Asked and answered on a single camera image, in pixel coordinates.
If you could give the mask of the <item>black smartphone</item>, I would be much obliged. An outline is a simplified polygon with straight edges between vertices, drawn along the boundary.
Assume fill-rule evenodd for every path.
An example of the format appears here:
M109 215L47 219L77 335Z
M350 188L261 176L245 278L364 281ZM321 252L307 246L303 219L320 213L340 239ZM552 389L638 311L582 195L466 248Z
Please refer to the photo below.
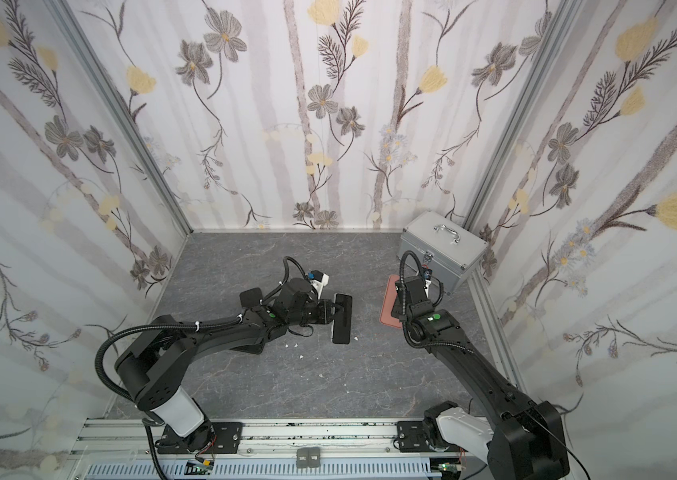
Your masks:
M348 345L352 339L353 298L347 294L334 296L334 321L332 322L332 343Z

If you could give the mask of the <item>pink phone case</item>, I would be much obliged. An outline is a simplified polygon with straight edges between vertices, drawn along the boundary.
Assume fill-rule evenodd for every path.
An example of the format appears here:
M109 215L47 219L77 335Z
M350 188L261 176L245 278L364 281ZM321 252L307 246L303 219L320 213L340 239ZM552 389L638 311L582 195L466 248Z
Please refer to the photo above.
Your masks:
M400 276L391 275L388 279L388 283L385 290L385 296L383 300L380 322L384 326L401 329L402 324L398 318L393 316L393 308L395 302L398 298L398 291L396 288L396 283L400 280Z

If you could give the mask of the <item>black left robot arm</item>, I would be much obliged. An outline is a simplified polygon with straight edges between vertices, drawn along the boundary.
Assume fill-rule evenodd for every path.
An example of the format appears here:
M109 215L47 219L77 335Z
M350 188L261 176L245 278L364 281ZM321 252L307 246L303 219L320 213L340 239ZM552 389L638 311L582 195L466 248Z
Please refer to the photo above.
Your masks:
M100 382L144 414L146 430L164 427L162 437L148 438L152 456L202 456L218 447L218 428L182 386L196 360L223 351L258 355L266 344L286 334L307 334L317 325L332 328L334 343L350 342L352 296L326 299L328 274L306 271L290 256L282 263L278 286L268 293L242 292L242 310L235 316L186 323L162 315L112 334L98 348L94 370Z

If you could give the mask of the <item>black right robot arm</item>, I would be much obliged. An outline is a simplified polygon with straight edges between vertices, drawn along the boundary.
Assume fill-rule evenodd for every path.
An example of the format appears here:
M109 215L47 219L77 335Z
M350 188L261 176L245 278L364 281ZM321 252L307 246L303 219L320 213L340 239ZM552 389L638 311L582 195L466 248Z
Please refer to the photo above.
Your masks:
M436 308L425 288L424 265L415 252L400 257L401 325L415 349L432 354L454 374L485 412L445 406L428 419L430 442L456 445L481 460L495 479L563 479L571 463L584 463L567 445L560 411L514 386L470 342L456 317Z

